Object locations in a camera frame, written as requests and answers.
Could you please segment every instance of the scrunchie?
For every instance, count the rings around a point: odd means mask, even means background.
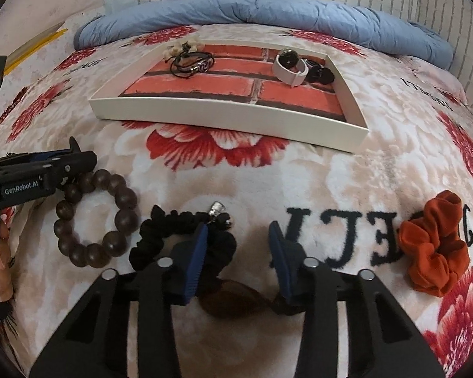
[[[444,190],[424,207],[423,217],[401,224],[401,250],[412,259],[413,288],[443,297],[470,264],[468,246],[458,236],[463,215],[459,196]]]

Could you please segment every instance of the bedspread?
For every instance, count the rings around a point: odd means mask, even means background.
[[[183,26],[73,53],[22,89],[14,103],[0,103],[0,109],[7,106],[0,117],[0,157],[62,149],[73,135],[82,149],[96,152],[97,168],[125,176],[139,195],[142,219],[155,203],[165,210],[197,211],[222,202],[235,221],[231,231],[238,242],[223,276],[270,298],[277,282],[269,267],[267,226],[278,220],[285,231],[294,222],[289,236],[307,254],[352,274],[372,268],[451,376],[473,350],[473,115],[464,98],[420,81],[401,59],[315,32],[286,31],[259,25]],[[101,85],[156,44],[194,32],[201,40],[273,42],[328,54],[368,123],[370,133],[360,151],[351,155],[260,135],[94,117],[88,97]],[[36,55],[39,61],[46,56],[42,51]],[[19,77],[12,72],[6,83]],[[410,287],[410,262],[397,248],[396,230],[445,189],[463,202],[459,233],[469,246],[470,266],[440,299]],[[61,198],[57,194],[5,215],[13,222],[17,324],[7,336],[25,371],[101,273],[74,267],[58,251],[52,226]],[[106,193],[84,197],[74,218],[75,232],[85,242],[98,242],[113,229],[115,211]],[[138,240],[135,233],[131,246]],[[109,267],[132,271],[127,255],[112,259]],[[203,313],[194,300],[175,308],[173,317],[186,378],[294,374],[301,315],[281,318],[263,312],[220,321]],[[347,334],[343,316],[341,331]],[[339,376],[346,376],[346,342],[340,351]],[[128,357],[133,377],[135,347]]]

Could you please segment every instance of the black scrunchie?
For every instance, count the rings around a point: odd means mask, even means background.
[[[233,259],[237,249],[235,237],[226,231],[230,216],[221,213],[217,218],[212,218],[207,212],[178,213],[172,210],[167,215],[162,208],[154,205],[151,218],[144,220],[140,226],[142,239],[130,251],[130,264],[135,271],[145,269],[151,264],[164,247],[163,239],[173,234],[193,234],[200,223],[208,227],[207,252],[203,263],[197,295],[213,291],[220,285],[217,278],[219,273]]]

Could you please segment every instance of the red brick pattern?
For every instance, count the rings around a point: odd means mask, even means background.
[[[291,88],[273,75],[278,50],[207,45],[205,51],[215,57],[208,73],[177,78],[170,74],[170,63],[160,61],[121,96],[233,100],[345,120],[331,85],[303,83]]]

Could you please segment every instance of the black letter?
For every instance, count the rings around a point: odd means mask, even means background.
[[[311,215],[312,211],[310,209],[288,208],[288,213],[291,215],[291,219],[285,232],[285,238],[297,243],[300,238],[303,217]]]
[[[396,217],[396,212],[386,213],[386,212],[368,212],[366,218],[372,226],[375,225],[375,219],[382,219],[385,222],[387,227],[387,233],[382,233],[380,230],[377,230],[375,234],[375,240],[378,244],[382,244],[384,240],[387,240],[389,246],[389,251],[385,256],[379,255],[377,252],[373,252],[371,256],[370,264],[372,266],[379,266],[385,263],[392,263],[398,261],[403,252],[396,245],[396,237],[394,236],[394,227],[392,227],[392,219]]]
[[[358,218],[363,216],[363,214],[361,212],[347,212],[344,210],[328,209],[321,213],[322,223],[331,223],[331,218],[333,216],[340,217],[342,219],[347,219],[345,244],[343,246],[342,256],[339,260],[328,257],[325,260],[325,263],[332,269],[341,269],[352,258],[352,255],[354,253],[354,243],[356,241],[356,222]]]
[[[466,215],[466,212],[471,212],[471,209],[467,204],[465,204],[463,207],[463,230],[465,242],[468,247],[471,247],[473,245],[473,232],[471,230],[468,231],[468,217]]]

